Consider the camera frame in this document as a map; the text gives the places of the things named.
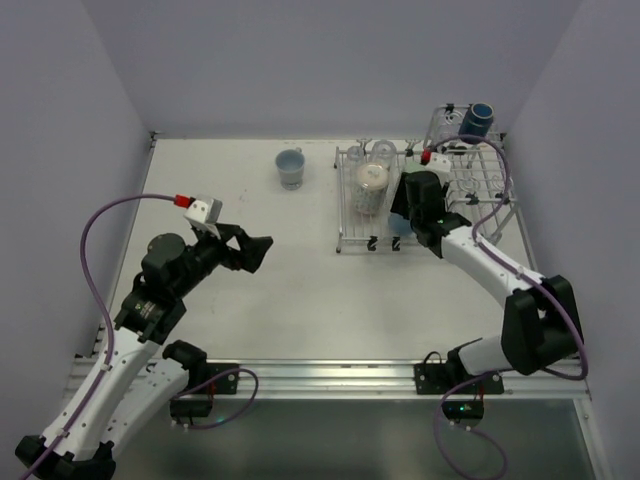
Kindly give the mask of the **light blue plastic cup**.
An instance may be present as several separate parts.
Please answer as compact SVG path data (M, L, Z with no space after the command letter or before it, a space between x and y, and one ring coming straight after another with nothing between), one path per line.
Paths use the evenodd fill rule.
M396 213L391 213L389 215L388 226L396 236L409 237L413 234L410 221Z

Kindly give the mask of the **floral patterned mug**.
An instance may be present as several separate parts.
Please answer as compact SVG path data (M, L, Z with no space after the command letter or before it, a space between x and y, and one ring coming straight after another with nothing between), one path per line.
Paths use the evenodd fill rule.
M389 171L379 163L357 167L351 187L354 209L364 215L375 215L384 203L390 183Z

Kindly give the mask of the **grey footed mug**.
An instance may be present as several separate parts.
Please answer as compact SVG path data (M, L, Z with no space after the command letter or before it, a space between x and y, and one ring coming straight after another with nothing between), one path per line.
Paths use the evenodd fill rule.
M275 165L284 189L297 190L302 186L305 162L300 148L283 150L276 155Z

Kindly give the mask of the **green plastic cup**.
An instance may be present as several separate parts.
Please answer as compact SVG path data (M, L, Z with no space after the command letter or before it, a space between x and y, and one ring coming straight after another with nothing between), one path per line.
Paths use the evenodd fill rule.
M425 166L422 165L420 162L414 161L413 159L407 159L403 167L403 172L408 174L421 172L424 170L425 170Z

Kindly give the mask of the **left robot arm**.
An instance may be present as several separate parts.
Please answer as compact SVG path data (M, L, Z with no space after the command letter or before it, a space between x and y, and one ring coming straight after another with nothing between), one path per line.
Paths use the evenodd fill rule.
M186 313L185 297L219 266L254 273L273 244L237 225L197 230L188 245L166 233L147 247L99 359L54 422L16 448L26 475L39 479L110 479L116 452L160 406L210 385L207 355L167 338Z

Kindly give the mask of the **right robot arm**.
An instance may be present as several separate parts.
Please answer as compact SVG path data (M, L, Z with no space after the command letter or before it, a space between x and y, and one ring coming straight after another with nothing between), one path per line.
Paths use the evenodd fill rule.
M426 379L452 390L497 372L556 375L553 364L572 355L580 360L575 380L587 376L578 309L566 278L515 262L467 218L448 210L444 184L434 172L402 173L391 211L408 220L421 246L466 273L503 309L498 334L459 345L437 364L426 362Z

